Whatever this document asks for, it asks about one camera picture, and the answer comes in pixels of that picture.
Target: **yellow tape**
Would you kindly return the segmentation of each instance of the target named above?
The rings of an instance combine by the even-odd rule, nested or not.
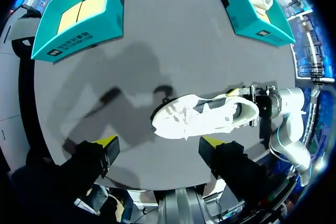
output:
[[[228,97],[237,97],[239,96],[239,89],[234,89],[230,93],[227,94]]]
[[[117,135],[109,136],[109,137],[94,141],[93,143],[101,144],[103,148],[105,148],[106,145],[108,145],[111,141],[115,140],[116,138],[118,138]]]
[[[202,138],[204,138],[208,143],[210,143],[210,145],[212,147],[216,147],[217,145],[221,145],[221,144],[226,144],[227,142],[224,142],[222,140],[218,140],[215,139],[213,137],[209,137],[209,136],[202,136]]]

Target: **white wall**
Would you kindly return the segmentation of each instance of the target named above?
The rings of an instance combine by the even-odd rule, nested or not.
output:
[[[14,54],[6,35],[16,19],[27,10],[18,9],[5,25],[0,36],[0,148],[12,171],[25,165],[29,151],[24,131],[18,96],[20,59]]]

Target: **open box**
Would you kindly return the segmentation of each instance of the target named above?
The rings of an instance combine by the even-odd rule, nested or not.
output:
[[[123,35],[124,0],[51,0],[41,18],[32,59],[55,62]]]
[[[266,11],[267,22],[261,18],[250,0],[221,0],[237,35],[262,40],[275,46],[294,43],[293,32],[279,3],[273,0]]]

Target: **white robotic arm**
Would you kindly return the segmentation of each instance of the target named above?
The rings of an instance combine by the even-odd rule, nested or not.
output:
[[[269,141],[270,151],[283,154],[295,167],[301,177],[301,185],[309,182],[309,168],[311,165],[310,153],[300,138],[304,132],[302,120],[302,107],[305,96],[301,89],[279,90],[283,122],[271,135]]]

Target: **gray table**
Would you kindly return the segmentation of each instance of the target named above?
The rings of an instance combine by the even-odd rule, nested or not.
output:
[[[155,88],[211,97],[243,84],[291,88],[294,76],[290,47],[236,36],[220,0],[125,0],[124,37],[56,64],[37,61],[35,94],[55,163],[70,157],[68,138],[117,134],[121,153],[100,183],[162,190],[206,183],[211,173],[197,153],[199,137],[167,140],[151,131],[164,97]],[[254,159],[265,152],[257,127],[215,137],[242,143]]]

